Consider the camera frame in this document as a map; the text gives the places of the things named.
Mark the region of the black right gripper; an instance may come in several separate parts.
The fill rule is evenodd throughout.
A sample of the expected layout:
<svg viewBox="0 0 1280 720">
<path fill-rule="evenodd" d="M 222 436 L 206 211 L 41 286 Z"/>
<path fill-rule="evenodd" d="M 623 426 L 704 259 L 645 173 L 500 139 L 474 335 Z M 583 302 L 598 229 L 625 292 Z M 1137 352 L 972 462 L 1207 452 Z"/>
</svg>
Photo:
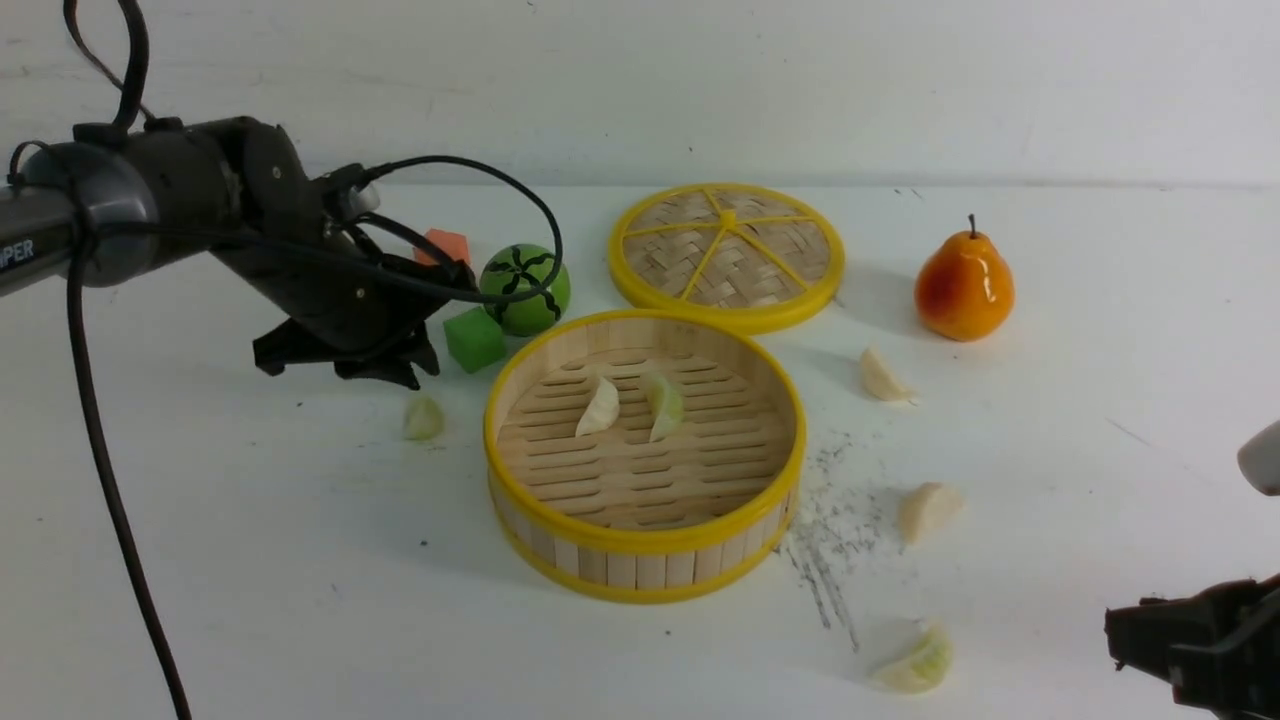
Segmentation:
<svg viewBox="0 0 1280 720">
<path fill-rule="evenodd" d="M 1219 719 L 1279 716 L 1279 578 L 1148 597 L 1105 614 L 1108 653 L 1166 682 L 1176 705 Z"/>
</svg>

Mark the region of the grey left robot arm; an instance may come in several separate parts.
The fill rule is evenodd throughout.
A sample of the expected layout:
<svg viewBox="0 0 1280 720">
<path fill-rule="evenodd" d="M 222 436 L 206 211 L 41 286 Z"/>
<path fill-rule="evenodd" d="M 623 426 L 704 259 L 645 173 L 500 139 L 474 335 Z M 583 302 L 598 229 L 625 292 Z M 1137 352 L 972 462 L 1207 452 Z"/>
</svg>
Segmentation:
<svg viewBox="0 0 1280 720">
<path fill-rule="evenodd" d="M 133 135 L 78 126 L 9 169 L 3 292 L 68 277 L 83 247 L 93 288 L 209 252 L 285 315 L 253 342 L 259 370 L 329 364 L 416 389 L 419 372 L 440 370 L 426 320 L 475 275 L 376 250 L 355 227 L 361 174 L 310 178 L 287 132 L 248 117 Z"/>
</svg>

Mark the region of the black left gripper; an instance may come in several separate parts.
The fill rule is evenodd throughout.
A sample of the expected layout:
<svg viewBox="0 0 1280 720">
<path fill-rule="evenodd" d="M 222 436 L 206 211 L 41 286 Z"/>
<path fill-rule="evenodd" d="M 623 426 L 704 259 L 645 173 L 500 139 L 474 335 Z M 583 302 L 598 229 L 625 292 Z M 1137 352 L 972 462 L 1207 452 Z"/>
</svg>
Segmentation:
<svg viewBox="0 0 1280 720">
<path fill-rule="evenodd" d="M 449 260 L 426 266 L 393 259 L 352 222 L 330 218 L 294 145 L 279 126 L 248 117 L 209 122 L 205 129 L 239 179 L 242 228 L 292 249 L 324 252 L 325 261 L 293 251 L 223 245 L 219 261 L 285 314 L 252 342 L 255 366 L 278 377 L 292 365 L 333 363 L 344 380 L 380 380 L 421 389 L 419 375 L 442 368 L 425 327 L 444 300 L 392 284 L 389 272 L 448 290 L 472 291 L 474 272 Z"/>
</svg>

